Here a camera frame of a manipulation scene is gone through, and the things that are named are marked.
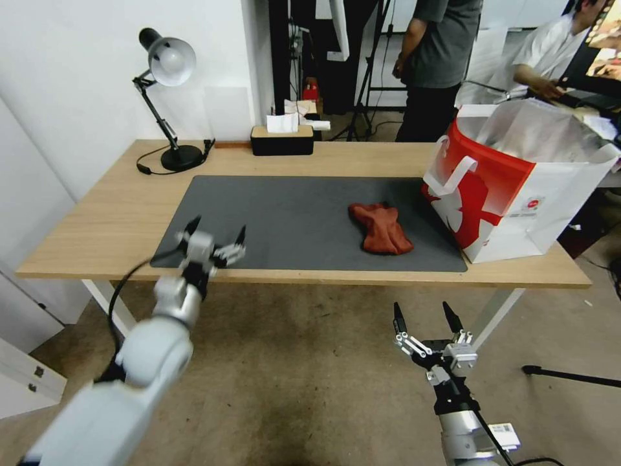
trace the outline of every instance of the black lamp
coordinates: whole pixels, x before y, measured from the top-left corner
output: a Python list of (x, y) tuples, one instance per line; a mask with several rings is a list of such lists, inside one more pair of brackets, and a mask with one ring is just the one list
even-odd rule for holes
[[(163, 38), (155, 29), (141, 30), (138, 39), (147, 50), (149, 69), (134, 78), (133, 83), (170, 142), (170, 149), (162, 154), (162, 166), (172, 172), (182, 172), (196, 167), (205, 161), (203, 152), (194, 146), (177, 144), (177, 135), (168, 122), (157, 113), (147, 95), (147, 88), (155, 83), (173, 87), (187, 81), (196, 66), (196, 54), (187, 42), (176, 38)], [(152, 80), (146, 78), (149, 74), (153, 76)]]

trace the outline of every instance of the shopping bag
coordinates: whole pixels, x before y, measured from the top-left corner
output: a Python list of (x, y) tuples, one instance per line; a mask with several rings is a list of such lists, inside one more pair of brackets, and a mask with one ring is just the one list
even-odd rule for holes
[(423, 194), (472, 263), (545, 254), (621, 155), (549, 107), (465, 105), (436, 145)]

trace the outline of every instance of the hand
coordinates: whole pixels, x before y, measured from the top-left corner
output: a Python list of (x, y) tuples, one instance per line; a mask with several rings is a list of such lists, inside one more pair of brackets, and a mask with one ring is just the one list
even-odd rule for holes
[(397, 79), (401, 79), (401, 74), (403, 73), (403, 63), (404, 60), (401, 58), (401, 54), (399, 54), (399, 58), (397, 58), (395, 66), (393, 67), (393, 76)]
[(563, 89), (556, 86), (557, 84), (557, 80), (550, 81), (545, 78), (539, 78), (530, 86), (530, 88), (538, 96), (543, 97), (546, 100), (554, 100), (565, 94)]

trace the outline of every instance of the table leg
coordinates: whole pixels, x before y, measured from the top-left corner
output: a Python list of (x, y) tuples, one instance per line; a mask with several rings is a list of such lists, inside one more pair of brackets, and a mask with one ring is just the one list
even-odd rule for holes
[[(114, 293), (114, 287), (110, 282), (106, 282), (105, 280), (82, 280), (82, 283), (88, 288), (103, 311), (108, 314), (110, 299), (112, 299)], [(131, 332), (136, 325), (136, 319), (134, 319), (134, 316), (129, 312), (127, 306), (125, 306), (125, 303), (123, 303), (120, 298), (117, 298), (114, 303), (112, 321), (124, 337), (127, 337), (129, 332)]]
[(481, 314), (477, 317), (474, 325), (469, 329), (474, 335), (472, 347), (475, 351), (479, 351), (479, 348), (500, 324), (500, 321), (509, 314), (509, 311), (524, 291), (524, 288), (500, 288), (494, 293)]

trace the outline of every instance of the wooden table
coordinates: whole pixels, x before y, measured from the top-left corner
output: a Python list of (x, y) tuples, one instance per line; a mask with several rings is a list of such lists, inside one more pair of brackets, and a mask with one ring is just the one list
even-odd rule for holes
[[(137, 140), (76, 208), (22, 264), (23, 278), (82, 280), (107, 311), (120, 279), (155, 252), (190, 181), (196, 175), (422, 177), (434, 144), (316, 142), (314, 153), (297, 157), (254, 157), (248, 148), (214, 149), (200, 167), (170, 176), (144, 175), (135, 166), (163, 140)], [(201, 147), (202, 142), (190, 141)], [(159, 166), (159, 154), (143, 160)], [(144, 267), (134, 280), (157, 280), (176, 269)], [(478, 348), (526, 288), (585, 288), (590, 281), (555, 244), (545, 256), (468, 264), (466, 272), (221, 270), (218, 282), (317, 283), (341, 285), (451, 285), (496, 287), (474, 327)], [(114, 322), (128, 334), (135, 320), (117, 301)]]

